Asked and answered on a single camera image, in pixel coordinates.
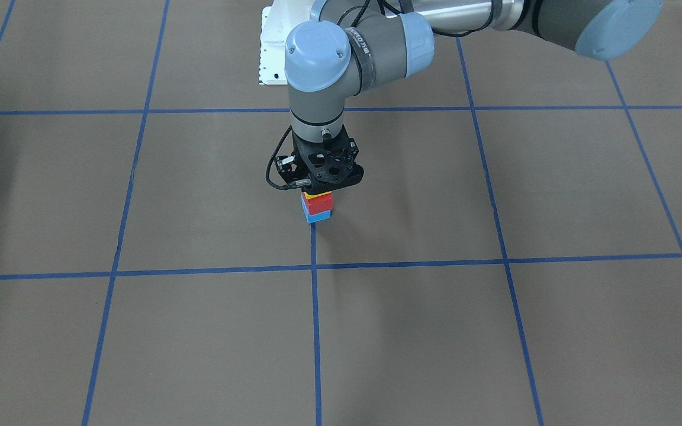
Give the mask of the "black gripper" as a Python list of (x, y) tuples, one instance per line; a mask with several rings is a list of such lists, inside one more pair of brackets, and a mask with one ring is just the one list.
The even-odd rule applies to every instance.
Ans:
[(338, 191), (357, 185), (363, 167), (356, 162), (358, 147), (346, 127), (333, 138), (315, 143), (292, 133), (293, 151), (276, 156), (276, 171), (287, 185), (295, 184), (304, 192)]

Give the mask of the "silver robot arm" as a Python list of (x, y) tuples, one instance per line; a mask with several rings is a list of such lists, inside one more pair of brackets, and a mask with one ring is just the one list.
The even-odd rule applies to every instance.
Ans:
[(268, 168), (279, 191), (311, 196), (363, 178), (343, 114), (346, 100), (404, 80), (433, 61), (436, 36), (517, 30), (594, 60), (622, 56), (644, 38), (660, 1), (316, 1), (282, 44), (292, 138)]

